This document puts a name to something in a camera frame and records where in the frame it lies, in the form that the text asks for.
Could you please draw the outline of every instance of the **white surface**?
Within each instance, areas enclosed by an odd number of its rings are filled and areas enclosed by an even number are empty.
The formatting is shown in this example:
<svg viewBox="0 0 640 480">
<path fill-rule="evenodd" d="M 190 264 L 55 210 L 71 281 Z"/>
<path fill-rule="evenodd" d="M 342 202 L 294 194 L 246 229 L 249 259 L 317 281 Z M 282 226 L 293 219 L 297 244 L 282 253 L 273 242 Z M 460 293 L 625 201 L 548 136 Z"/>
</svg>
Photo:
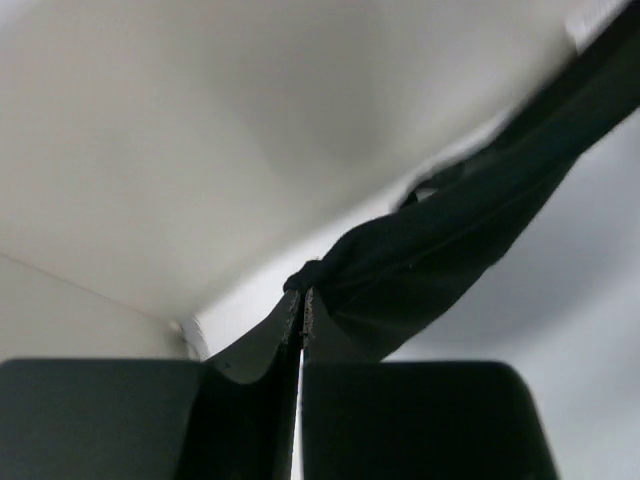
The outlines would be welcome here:
<svg viewBox="0 0 640 480">
<path fill-rule="evenodd" d="M 562 478 L 640 475 L 640 113 L 585 154 L 507 255 L 392 360 L 500 359 Z"/>
<path fill-rule="evenodd" d="M 0 252 L 185 318 L 526 95 L 578 3 L 42 1 L 0 32 Z"/>
<path fill-rule="evenodd" d="M 627 6 L 630 0 L 589 0 L 571 12 L 567 18 L 567 33 L 573 38 L 576 48 L 584 51 L 613 19 Z"/>
<path fill-rule="evenodd" d="M 0 362 L 185 355 L 167 326 L 0 255 Z"/>
</svg>

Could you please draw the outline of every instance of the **white ceiling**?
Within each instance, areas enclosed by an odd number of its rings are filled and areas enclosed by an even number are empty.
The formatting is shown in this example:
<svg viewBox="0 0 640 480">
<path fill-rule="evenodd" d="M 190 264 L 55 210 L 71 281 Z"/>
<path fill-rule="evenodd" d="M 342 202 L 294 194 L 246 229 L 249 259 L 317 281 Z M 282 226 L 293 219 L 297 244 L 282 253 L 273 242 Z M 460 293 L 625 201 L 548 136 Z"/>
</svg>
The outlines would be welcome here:
<svg viewBox="0 0 640 480">
<path fill-rule="evenodd" d="M 43 0 L 0 31 L 0 252 L 192 313 L 530 92 L 578 3 Z"/>
</svg>

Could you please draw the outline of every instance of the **black fabric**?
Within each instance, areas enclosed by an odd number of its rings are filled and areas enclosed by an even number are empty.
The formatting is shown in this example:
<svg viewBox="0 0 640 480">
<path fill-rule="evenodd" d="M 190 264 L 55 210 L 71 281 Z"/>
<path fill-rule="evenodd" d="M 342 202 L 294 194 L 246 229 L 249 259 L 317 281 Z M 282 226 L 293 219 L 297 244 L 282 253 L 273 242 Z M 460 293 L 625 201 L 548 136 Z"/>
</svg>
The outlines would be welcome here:
<svg viewBox="0 0 640 480">
<path fill-rule="evenodd" d="M 284 289 L 321 294 L 328 315 L 381 359 L 447 311 L 511 247 L 578 157 L 640 104 L 640 2 L 573 60 L 495 141 L 435 181 L 422 202 L 347 232 Z"/>
<path fill-rule="evenodd" d="M 363 362 L 370 352 L 363 349 L 327 313 L 320 292 L 307 291 L 304 309 L 305 361 Z"/>
</svg>

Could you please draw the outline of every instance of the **black object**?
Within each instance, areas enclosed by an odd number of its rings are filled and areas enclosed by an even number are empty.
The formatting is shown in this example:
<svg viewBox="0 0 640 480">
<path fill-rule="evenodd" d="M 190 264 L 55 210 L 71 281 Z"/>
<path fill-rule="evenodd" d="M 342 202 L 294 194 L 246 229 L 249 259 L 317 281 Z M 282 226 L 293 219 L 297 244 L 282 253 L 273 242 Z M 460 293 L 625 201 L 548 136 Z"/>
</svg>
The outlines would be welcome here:
<svg viewBox="0 0 640 480">
<path fill-rule="evenodd" d="M 375 362 L 499 261 L 579 155 L 638 107 L 639 52 L 635 0 L 494 142 L 416 185 L 435 193 L 345 234 L 204 364 L 5 364 L 0 476 L 286 479 L 303 349 L 308 480 L 555 478 L 509 369 Z"/>
<path fill-rule="evenodd" d="M 557 478 L 506 365 L 310 362 L 303 402 L 305 480 Z"/>
</svg>

